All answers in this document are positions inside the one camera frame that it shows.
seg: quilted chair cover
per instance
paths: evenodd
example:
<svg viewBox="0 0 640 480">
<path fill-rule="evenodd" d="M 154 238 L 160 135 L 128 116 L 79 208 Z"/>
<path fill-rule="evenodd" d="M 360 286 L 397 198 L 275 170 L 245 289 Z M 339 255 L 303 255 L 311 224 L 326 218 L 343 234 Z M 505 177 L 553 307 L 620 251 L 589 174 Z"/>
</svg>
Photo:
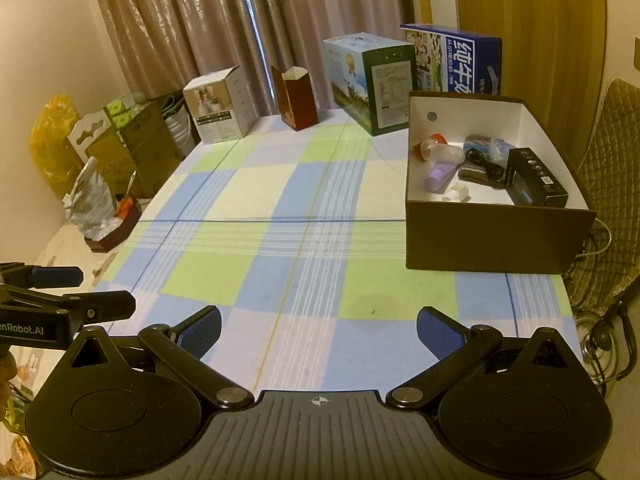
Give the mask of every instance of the quilted chair cover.
<svg viewBox="0 0 640 480">
<path fill-rule="evenodd" d="M 598 256 L 595 268 L 593 256 L 578 260 L 570 297 L 575 304 L 586 294 L 581 307 L 602 315 L 640 275 L 639 88 L 621 79 L 611 82 L 578 175 L 613 238 L 609 250 Z M 592 232 L 598 227 L 596 222 Z M 599 248 L 607 238 L 606 232 L 599 231 Z"/>
</svg>

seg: yellow plastic bag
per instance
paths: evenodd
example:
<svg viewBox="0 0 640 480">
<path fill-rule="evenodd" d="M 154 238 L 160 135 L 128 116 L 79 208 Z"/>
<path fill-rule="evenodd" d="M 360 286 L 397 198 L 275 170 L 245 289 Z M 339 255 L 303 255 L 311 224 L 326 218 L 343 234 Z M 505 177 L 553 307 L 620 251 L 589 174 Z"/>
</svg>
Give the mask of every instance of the yellow plastic bag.
<svg viewBox="0 0 640 480">
<path fill-rule="evenodd" d="M 60 199 L 71 192 L 83 166 L 66 138 L 79 120 L 71 98 L 59 94 L 45 105 L 31 129 L 29 147 L 33 161 Z"/>
</svg>

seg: human hand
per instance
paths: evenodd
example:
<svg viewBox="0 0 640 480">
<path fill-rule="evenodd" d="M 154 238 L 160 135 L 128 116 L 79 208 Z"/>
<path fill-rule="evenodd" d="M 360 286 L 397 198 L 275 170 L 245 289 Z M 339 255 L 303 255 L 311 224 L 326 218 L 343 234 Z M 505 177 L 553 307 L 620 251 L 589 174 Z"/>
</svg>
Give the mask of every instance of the human hand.
<svg viewBox="0 0 640 480">
<path fill-rule="evenodd" d="M 11 387 L 9 386 L 9 380 L 13 379 L 18 372 L 18 368 L 15 365 L 14 356 L 11 352 L 0 359 L 0 412 L 4 413 L 4 406 L 11 397 Z"/>
</svg>

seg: checkered tablecloth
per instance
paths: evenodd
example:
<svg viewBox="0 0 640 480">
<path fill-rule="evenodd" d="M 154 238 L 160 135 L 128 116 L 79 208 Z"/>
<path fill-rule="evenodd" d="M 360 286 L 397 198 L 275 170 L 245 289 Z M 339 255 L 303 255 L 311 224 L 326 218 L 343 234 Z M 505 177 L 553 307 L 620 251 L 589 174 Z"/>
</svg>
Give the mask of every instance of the checkered tablecloth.
<svg viewBox="0 0 640 480">
<path fill-rule="evenodd" d="M 554 326 L 577 352 L 559 276 L 405 268 L 406 152 L 406 130 L 371 137 L 341 110 L 302 132 L 269 117 L 199 145 L 97 287 L 138 301 L 110 333 L 215 304 L 222 337 L 203 360 L 256 394 L 384 396 L 436 361 L 415 333 L 423 305 L 508 336 Z"/>
</svg>

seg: purple bottle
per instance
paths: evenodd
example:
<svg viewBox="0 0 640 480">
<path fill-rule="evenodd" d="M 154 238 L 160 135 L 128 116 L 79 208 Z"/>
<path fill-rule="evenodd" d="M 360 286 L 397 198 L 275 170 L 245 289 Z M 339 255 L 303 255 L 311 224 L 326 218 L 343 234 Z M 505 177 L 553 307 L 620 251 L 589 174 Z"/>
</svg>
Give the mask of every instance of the purple bottle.
<svg viewBox="0 0 640 480">
<path fill-rule="evenodd" d="M 438 192 L 457 169 L 458 166 L 455 164 L 436 164 L 431 168 L 427 180 L 424 181 L 427 189 L 432 193 Z"/>
</svg>

